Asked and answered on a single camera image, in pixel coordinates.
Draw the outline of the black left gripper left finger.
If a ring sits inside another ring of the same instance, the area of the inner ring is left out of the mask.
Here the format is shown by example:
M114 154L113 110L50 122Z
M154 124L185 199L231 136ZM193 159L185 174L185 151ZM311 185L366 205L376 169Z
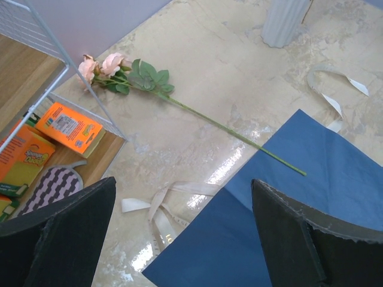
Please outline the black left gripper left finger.
M1 223L1 286L91 286L115 196L104 178Z

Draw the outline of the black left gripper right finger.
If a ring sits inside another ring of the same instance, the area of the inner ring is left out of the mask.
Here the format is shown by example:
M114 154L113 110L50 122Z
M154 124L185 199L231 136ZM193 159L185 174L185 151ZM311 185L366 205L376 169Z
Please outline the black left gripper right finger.
M253 214L272 286L382 286L382 232L251 183Z

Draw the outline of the blue wrapping paper sheet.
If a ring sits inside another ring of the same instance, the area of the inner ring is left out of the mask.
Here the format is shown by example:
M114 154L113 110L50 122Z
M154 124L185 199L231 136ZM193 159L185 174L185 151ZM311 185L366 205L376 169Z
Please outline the blue wrapping paper sheet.
M144 271L157 286L272 286L251 183L335 218L382 232L382 167L303 111L266 142L303 176L257 152Z

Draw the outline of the peach rose stem long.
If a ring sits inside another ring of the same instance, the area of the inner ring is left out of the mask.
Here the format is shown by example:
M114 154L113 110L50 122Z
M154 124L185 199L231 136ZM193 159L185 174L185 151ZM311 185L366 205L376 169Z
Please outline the peach rose stem long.
M292 164L281 159L250 139L236 133L234 130L220 124L197 110L171 98L171 93L174 91L175 87L169 83L170 74L167 70L157 71L153 65L142 61L141 59L135 59L132 62L128 61L126 57L120 53L109 54L102 63L99 63L91 55L85 54L83 56L83 61L77 68L77 76L86 88L98 85L111 92L123 95L128 95L133 88L151 93L183 110L203 118L205 121L239 139L245 144L264 152L293 171L303 176L306 175L306 172L294 167Z

